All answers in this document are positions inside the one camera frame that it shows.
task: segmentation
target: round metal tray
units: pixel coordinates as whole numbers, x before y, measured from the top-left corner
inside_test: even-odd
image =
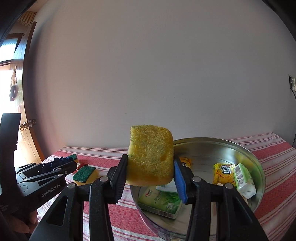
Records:
[[[265,175],[258,159],[244,147],[222,139],[197,137],[174,141],[174,153],[179,157],[192,159],[191,170],[195,176],[208,183],[213,182],[213,165],[242,163],[249,170],[256,186],[256,195],[248,200],[254,212],[259,206],[265,190]],[[165,240],[185,240],[191,212],[191,205],[182,205],[177,218],[166,218],[145,210],[137,205],[147,187],[131,186],[131,194],[145,224],[159,237]],[[216,234],[216,210],[212,203],[210,240]]]

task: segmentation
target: black cable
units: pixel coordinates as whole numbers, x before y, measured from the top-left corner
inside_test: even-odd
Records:
[[[292,93],[293,93],[293,95],[294,95],[294,97],[295,97],[295,100],[296,100],[296,95],[295,95],[295,93],[294,93],[294,91],[292,90],[291,87],[290,87],[290,90],[292,91]],[[296,140],[296,133],[295,133],[295,137],[294,137],[294,141],[293,141],[292,146],[294,146],[295,140]]]

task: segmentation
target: yellow snack package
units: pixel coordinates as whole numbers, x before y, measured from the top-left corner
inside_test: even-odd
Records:
[[[185,158],[185,157],[180,157],[180,161],[183,166],[191,168],[191,159],[190,158]]]
[[[234,187],[236,187],[234,173],[233,173],[234,167],[235,167],[234,164],[216,163],[214,165],[214,181],[213,181],[213,184],[231,183]]]

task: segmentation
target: human hand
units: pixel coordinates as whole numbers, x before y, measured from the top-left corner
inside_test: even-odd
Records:
[[[29,215],[29,222],[28,224],[25,224],[23,221],[19,220],[18,218],[11,216],[11,215],[7,215],[5,216],[5,219],[8,223],[8,225],[10,226],[11,230],[18,232],[18,233],[23,233],[23,234],[27,234],[27,233],[33,233],[34,229],[36,228],[37,224],[38,224],[38,220],[37,220],[37,211],[33,211],[30,213]]]

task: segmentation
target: brass door knob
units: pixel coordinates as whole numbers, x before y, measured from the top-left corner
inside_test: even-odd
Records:
[[[28,129],[28,124],[27,122],[24,122],[23,124],[20,125],[20,130],[23,131],[26,128],[26,130]]]

